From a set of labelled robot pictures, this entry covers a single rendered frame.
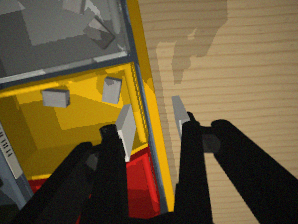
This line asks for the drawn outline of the yellow open bin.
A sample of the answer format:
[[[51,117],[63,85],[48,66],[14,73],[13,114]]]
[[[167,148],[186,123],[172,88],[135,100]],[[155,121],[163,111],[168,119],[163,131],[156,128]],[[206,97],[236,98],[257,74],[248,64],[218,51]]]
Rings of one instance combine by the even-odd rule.
[[[147,123],[137,75],[130,63],[114,66],[0,90],[0,122],[27,180],[49,178],[82,142],[101,144],[99,129],[115,124],[126,104],[131,104],[136,124],[131,155],[141,150]],[[118,104],[102,102],[107,76],[122,79]],[[47,88],[70,90],[70,105],[43,106],[42,90]]]

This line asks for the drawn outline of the red open bin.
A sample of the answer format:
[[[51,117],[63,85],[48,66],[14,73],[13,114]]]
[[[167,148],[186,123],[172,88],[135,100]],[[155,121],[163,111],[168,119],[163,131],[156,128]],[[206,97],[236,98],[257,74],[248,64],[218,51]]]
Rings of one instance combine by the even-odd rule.
[[[129,217],[156,216],[160,194],[149,146],[132,154],[126,168]],[[34,194],[47,179],[28,180]]]

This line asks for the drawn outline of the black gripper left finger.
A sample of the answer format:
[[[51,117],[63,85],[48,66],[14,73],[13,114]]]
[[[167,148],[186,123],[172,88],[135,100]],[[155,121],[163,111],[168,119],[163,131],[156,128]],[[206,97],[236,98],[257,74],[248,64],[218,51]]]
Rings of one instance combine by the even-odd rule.
[[[78,144],[9,224],[75,224],[80,214],[79,224],[117,224],[129,217],[126,162],[136,131],[131,104],[99,131],[101,144]]]

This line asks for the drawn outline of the grey metal shelf rack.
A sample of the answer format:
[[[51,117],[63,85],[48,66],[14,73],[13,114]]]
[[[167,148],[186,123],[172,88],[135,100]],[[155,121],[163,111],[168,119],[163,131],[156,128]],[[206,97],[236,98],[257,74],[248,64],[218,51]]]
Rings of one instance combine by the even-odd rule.
[[[150,116],[149,116],[149,111],[148,111],[148,106],[147,106],[147,101],[146,101],[146,96],[145,96],[145,91],[143,86],[135,41],[133,37],[129,12],[127,8],[127,3],[126,3],[126,0],[124,0],[124,3],[123,3],[123,0],[120,0],[120,1],[121,1],[124,20],[125,20],[127,35],[128,35],[127,50],[130,50],[130,52],[127,53],[126,56],[109,59],[109,60],[105,60],[97,63],[92,63],[84,66],[79,66],[71,69],[66,69],[64,71],[1,83],[0,90],[11,86],[29,83],[32,81],[35,82],[35,81],[53,78],[59,75],[64,76],[64,75],[84,72],[89,69],[93,70],[93,69],[133,62],[132,67],[134,68],[137,75],[138,85],[140,89],[143,109],[144,109],[146,123],[147,123],[146,134],[148,134],[148,146],[150,148],[158,190],[160,194],[160,214],[159,215],[161,215],[169,211],[168,211],[152,126],[151,126],[151,121],[150,121]],[[14,150],[9,142],[9,139],[4,131],[4,128],[1,122],[0,122],[0,178],[4,184],[0,188],[0,206],[16,204],[19,210],[21,210],[24,207],[24,205],[30,200],[30,198],[34,195],[34,193],[14,153]]]

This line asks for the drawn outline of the yellow bar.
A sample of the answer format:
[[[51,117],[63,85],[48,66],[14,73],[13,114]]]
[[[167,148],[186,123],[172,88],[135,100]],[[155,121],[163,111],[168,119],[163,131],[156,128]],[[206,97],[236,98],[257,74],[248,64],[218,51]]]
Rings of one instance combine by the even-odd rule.
[[[164,186],[164,191],[165,191],[165,196],[166,196],[166,201],[168,206],[168,211],[170,212],[170,211],[173,211],[174,209],[174,194],[173,194],[172,182],[170,177],[170,171],[168,166],[168,160],[167,160],[164,138],[163,138],[163,133],[161,128],[161,122],[159,117],[159,111],[157,106],[157,100],[155,95],[155,89],[153,84],[151,68],[150,68],[150,62],[148,57],[148,51],[146,46],[146,40],[145,40],[145,35],[143,30],[139,3],[138,3],[138,0],[126,0],[126,1],[127,1],[127,6],[128,6],[150,121],[151,121],[151,126],[152,126],[152,131],[153,131],[153,136],[154,136],[154,141],[155,141],[155,146],[156,146],[156,151],[157,151],[157,156],[158,156],[158,161],[159,161],[159,166],[160,166],[160,171],[161,171],[161,176],[162,176],[162,181],[163,181],[163,186]]]

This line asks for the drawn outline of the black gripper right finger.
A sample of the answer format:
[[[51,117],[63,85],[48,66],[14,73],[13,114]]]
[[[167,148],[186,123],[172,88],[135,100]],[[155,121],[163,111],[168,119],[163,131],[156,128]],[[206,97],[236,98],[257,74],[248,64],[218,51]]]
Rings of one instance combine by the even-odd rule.
[[[181,141],[172,224],[213,224],[204,153],[213,153],[259,224],[298,224],[298,179],[228,120],[200,127],[180,96],[171,97]]]

